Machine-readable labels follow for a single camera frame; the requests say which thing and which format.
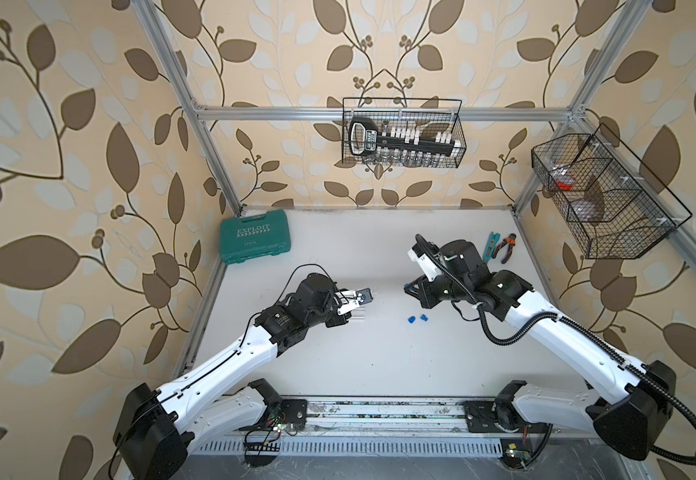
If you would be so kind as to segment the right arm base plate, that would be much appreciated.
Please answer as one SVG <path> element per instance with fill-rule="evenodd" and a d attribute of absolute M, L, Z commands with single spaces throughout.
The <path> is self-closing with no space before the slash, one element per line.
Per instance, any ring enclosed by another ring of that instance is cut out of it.
<path fill-rule="evenodd" d="M 469 433 L 541 434 L 549 429 L 545 423 L 526 422 L 511 406 L 493 400 L 470 400 L 462 406 Z"/>

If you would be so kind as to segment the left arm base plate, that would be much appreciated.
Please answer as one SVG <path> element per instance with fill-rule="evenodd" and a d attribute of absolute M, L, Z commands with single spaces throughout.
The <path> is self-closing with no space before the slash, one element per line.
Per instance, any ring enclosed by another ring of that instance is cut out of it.
<path fill-rule="evenodd" d="M 307 423 L 308 401 L 305 399 L 284 399 L 273 406 L 267 406 L 259 420 L 242 431 L 284 430 L 299 432 Z"/>

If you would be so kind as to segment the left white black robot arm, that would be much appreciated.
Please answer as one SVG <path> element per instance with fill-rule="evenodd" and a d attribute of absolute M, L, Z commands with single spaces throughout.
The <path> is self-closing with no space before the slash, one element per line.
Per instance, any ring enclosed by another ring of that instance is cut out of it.
<path fill-rule="evenodd" d="M 170 479 L 193 451 L 239 430 L 276 431 L 287 412 L 265 379 L 232 387 L 302 342 L 318 325 L 347 324 L 371 303 L 370 289 L 341 289 L 325 273 L 311 273 L 295 292 L 251 316 L 237 340 L 206 362 L 152 389 L 126 397 L 113 435 L 112 479 Z"/>

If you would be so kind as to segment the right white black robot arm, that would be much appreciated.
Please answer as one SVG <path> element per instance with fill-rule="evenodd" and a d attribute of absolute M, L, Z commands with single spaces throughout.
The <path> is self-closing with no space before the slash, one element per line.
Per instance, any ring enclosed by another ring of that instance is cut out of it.
<path fill-rule="evenodd" d="M 531 337 L 584 379 L 587 388 L 580 391 L 509 383 L 494 404 L 503 429 L 514 430 L 520 423 L 559 425 L 595 433 L 632 460 L 655 454 L 696 466 L 696 454 L 682 455 L 656 444 L 675 413 L 696 431 L 696 415 L 676 396 L 676 374 L 668 365 L 647 364 L 606 342 L 519 275 L 490 271 L 470 241 L 438 247 L 416 235 L 408 255 L 423 274 L 404 291 L 422 308 L 466 302 L 476 310 L 475 320 L 492 344 L 507 347 Z"/>

